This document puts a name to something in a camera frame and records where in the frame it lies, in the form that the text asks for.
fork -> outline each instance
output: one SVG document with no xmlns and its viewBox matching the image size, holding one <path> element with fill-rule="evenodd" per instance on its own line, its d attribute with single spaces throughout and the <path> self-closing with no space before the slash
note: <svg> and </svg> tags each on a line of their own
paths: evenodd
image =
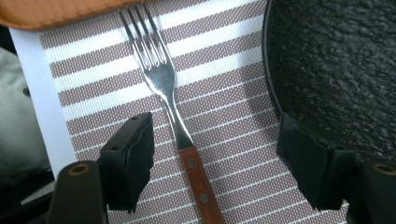
<svg viewBox="0 0 396 224">
<path fill-rule="evenodd" d="M 137 54 L 138 62 L 140 68 L 143 70 L 146 82 L 151 90 L 161 97 L 165 105 L 176 139 L 178 155 L 185 170 L 187 179 L 189 180 L 192 195 L 197 204 L 202 221 L 204 223 L 224 223 L 224 218 L 219 209 L 219 204 L 216 201 L 215 193 L 210 185 L 197 148 L 193 144 L 191 137 L 177 112 L 174 97 L 176 74 L 171 58 L 167 52 L 165 44 L 163 43 L 160 33 L 157 30 L 154 20 L 147 9 L 147 6 L 142 4 L 142 8 L 147 14 L 148 21 L 152 29 L 152 35 L 143 20 L 139 8 L 134 6 L 134 12 L 138 20 L 141 22 L 144 34 L 140 31 L 132 10 L 128 7 L 126 8 L 126 12 L 134 26 L 137 39 L 134 38 L 127 21 L 120 11 L 120 17 L 128 35 L 129 42 L 132 44 L 134 52 Z"/>
</svg>

